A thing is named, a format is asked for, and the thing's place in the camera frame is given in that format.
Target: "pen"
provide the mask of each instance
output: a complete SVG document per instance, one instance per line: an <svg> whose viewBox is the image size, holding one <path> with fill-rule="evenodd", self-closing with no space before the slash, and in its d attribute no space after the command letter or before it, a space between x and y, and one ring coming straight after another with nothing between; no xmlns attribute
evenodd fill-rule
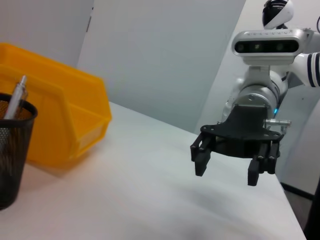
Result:
<svg viewBox="0 0 320 240"><path fill-rule="evenodd" d="M3 119L14 119L17 109L19 107L20 100L22 99L26 90L27 76L23 76L21 81L16 85L14 92L12 94L11 100L9 102L8 109L3 117Z"/></svg>

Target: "pencil holder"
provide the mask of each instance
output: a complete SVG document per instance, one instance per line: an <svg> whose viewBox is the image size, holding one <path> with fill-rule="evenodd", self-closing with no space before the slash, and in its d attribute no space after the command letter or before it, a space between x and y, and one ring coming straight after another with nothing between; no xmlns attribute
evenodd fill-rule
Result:
<svg viewBox="0 0 320 240"><path fill-rule="evenodd" d="M37 109L22 101L16 119L3 119L11 95L0 93L0 210L16 200Z"/></svg>

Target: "yellow plastic bin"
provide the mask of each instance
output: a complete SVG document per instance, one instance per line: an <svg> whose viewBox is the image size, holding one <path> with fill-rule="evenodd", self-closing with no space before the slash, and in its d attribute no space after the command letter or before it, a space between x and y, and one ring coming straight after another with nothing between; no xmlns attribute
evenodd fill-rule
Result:
<svg viewBox="0 0 320 240"><path fill-rule="evenodd" d="M111 121L101 78L0 43L0 92L12 94L27 75L27 101L36 106L27 160L63 168L101 140Z"/></svg>

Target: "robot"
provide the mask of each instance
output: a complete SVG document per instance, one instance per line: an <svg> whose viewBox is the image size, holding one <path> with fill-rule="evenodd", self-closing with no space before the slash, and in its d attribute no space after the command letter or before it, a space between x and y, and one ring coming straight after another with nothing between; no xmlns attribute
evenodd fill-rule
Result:
<svg viewBox="0 0 320 240"><path fill-rule="evenodd" d="M289 72L306 86L320 87L320 53L302 53L319 33L288 29L285 23L293 15L291 0L268 0L262 13L264 30L243 31L233 39L232 51L248 70L236 80L221 122L202 126L190 146L197 176L204 174L211 152L252 159L249 186L257 185L261 173L275 174L280 141L291 125L290 120L275 119L288 91ZM271 131L271 126L280 131Z"/></svg>

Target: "gray floor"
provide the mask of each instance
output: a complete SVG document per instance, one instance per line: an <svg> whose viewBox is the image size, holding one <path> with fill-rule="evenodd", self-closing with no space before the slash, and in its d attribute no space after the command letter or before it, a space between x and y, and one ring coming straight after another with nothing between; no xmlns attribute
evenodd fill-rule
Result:
<svg viewBox="0 0 320 240"><path fill-rule="evenodd" d="M293 212L298 222L300 223L301 228L304 229L308 219L309 210L310 210L312 201L304 197L298 196L292 192L288 192L288 191L284 191L284 192L293 209Z"/></svg>

